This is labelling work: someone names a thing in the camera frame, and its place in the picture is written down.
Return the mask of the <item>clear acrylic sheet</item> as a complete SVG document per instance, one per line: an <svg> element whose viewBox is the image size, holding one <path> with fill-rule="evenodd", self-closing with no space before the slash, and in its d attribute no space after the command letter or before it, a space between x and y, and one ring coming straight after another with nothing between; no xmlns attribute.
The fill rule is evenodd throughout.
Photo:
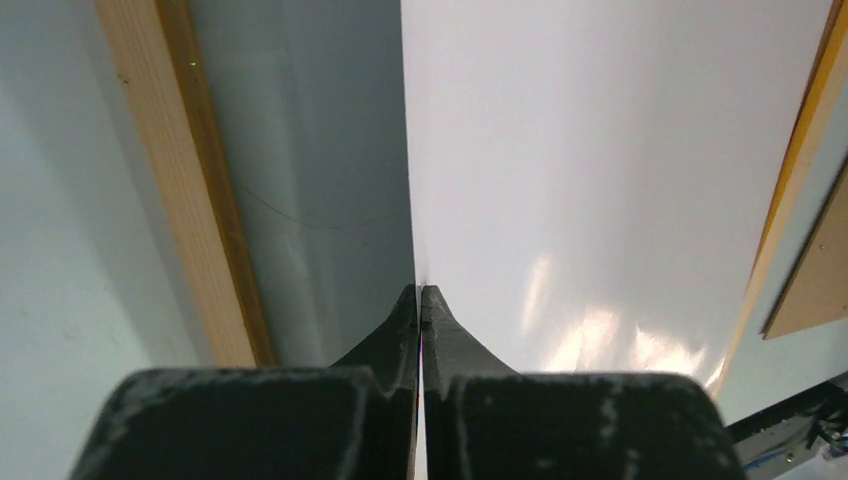
<svg viewBox="0 0 848 480"><path fill-rule="evenodd" d="M414 280L401 5L190 8L277 358L329 365Z"/></svg>

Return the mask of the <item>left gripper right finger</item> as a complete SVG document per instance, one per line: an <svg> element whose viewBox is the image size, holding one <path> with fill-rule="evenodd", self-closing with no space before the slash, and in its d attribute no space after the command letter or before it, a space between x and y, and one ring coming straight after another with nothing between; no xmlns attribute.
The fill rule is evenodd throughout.
<svg viewBox="0 0 848 480"><path fill-rule="evenodd" d="M664 373L521 374L421 293L432 479L741 479L706 392Z"/></svg>

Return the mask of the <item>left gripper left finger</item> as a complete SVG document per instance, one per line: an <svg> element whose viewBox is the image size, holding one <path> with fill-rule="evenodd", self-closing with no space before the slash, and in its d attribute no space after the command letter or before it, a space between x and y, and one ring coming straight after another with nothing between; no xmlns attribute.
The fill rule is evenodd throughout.
<svg viewBox="0 0 848 480"><path fill-rule="evenodd" d="M409 479L416 289L324 368L135 372L106 400L74 479Z"/></svg>

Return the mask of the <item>landscape photo print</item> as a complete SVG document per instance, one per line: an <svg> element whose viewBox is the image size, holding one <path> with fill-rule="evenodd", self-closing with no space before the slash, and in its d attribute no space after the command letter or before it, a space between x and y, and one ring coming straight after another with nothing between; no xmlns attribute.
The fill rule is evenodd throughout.
<svg viewBox="0 0 848 480"><path fill-rule="evenodd" d="M830 1L405 1L415 274L519 372L689 376L724 415Z"/></svg>

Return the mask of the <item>orange wooden picture frame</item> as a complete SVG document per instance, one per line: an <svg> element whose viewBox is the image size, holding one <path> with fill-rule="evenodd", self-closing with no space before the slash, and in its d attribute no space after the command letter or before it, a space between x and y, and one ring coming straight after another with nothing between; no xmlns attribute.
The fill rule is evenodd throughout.
<svg viewBox="0 0 848 480"><path fill-rule="evenodd" d="M194 1L99 1L123 87L217 362L279 362L205 75ZM408 129L404 103L410 201Z"/></svg>

